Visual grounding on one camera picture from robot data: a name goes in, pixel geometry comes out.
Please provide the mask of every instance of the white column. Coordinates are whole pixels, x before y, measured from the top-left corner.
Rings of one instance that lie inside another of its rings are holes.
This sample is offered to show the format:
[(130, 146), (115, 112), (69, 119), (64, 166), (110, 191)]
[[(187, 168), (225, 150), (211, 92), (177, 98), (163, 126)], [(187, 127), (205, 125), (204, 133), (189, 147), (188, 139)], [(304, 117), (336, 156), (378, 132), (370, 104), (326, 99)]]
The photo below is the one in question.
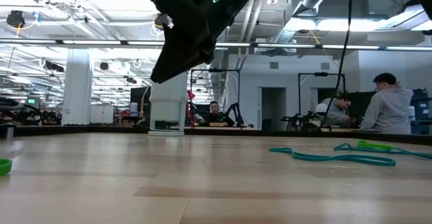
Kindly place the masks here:
[(91, 50), (70, 49), (67, 55), (62, 125), (90, 123), (92, 77)]

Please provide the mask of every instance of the teal cable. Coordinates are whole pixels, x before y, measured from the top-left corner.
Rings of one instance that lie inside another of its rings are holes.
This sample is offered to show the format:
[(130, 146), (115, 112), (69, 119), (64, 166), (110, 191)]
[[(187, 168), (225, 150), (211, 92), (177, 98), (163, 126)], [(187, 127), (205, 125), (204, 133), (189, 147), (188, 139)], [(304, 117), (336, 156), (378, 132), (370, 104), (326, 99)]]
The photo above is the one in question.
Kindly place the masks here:
[(295, 159), (304, 160), (304, 161), (339, 160), (339, 161), (352, 161), (356, 163), (366, 163), (366, 164), (378, 165), (378, 166), (396, 165), (396, 162), (393, 159), (389, 159), (385, 157), (375, 157), (375, 156), (366, 156), (366, 155), (340, 155), (340, 156), (310, 155), (310, 154), (295, 152), (289, 147), (271, 148), (269, 151), (291, 154)]
[(337, 150), (355, 150), (355, 151), (363, 151), (363, 152), (373, 152), (373, 153), (386, 153), (386, 154), (399, 154), (399, 155), (412, 155), (417, 157), (424, 157), (426, 159), (432, 159), (432, 154), (421, 153), (421, 152), (410, 152), (408, 150), (404, 150), (399, 147), (391, 147), (387, 150), (380, 148), (366, 148), (366, 147), (355, 147), (351, 146), (348, 143), (343, 143), (340, 146), (336, 146), (334, 151)]

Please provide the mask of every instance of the white cabinet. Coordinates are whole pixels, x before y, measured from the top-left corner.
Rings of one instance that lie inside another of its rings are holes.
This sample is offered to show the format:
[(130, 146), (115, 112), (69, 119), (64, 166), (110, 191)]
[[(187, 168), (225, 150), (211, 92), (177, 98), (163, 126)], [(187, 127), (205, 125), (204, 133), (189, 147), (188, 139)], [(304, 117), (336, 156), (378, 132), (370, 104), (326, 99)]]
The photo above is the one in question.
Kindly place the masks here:
[(90, 123), (113, 123), (114, 106), (93, 105), (90, 109)]

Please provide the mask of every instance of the wooden floor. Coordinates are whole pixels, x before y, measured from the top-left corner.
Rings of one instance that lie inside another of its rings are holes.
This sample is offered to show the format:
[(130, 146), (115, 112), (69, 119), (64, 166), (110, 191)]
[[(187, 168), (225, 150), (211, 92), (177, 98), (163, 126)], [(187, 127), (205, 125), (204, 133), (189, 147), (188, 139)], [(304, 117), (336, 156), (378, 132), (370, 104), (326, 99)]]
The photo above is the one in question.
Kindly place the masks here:
[[(432, 160), (314, 163), (352, 139), (69, 134), (0, 142), (0, 223), (431, 223)], [(395, 144), (432, 152), (428, 146)]]

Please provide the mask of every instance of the person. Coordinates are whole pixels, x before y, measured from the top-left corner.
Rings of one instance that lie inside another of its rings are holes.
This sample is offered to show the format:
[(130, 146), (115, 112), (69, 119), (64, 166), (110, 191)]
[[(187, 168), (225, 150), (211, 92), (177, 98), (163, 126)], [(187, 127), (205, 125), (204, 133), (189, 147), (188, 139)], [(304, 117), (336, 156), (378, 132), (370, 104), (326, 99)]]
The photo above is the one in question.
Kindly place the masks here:
[(209, 126), (210, 123), (222, 123), (225, 127), (234, 126), (235, 122), (230, 119), (228, 115), (225, 113), (219, 112), (219, 103), (217, 101), (213, 101), (210, 103), (210, 113), (209, 118), (201, 125)]
[[(324, 99), (321, 104), (328, 105), (330, 100), (331, 99)], [(343, 127), (348, 127), (350, 123), (355, 121), (355, 119), (347, 115), (347, 108), (349, 106), (351, 106), (351, 100), (345, 94), (333, 99), (324, 126), (340, 125)]]
[(378, 75), (373, 82), (378, 92), (372, 96), (360, 130), (411, 134), (409, 106), (413, 91), (402, 88), (390, 73)]

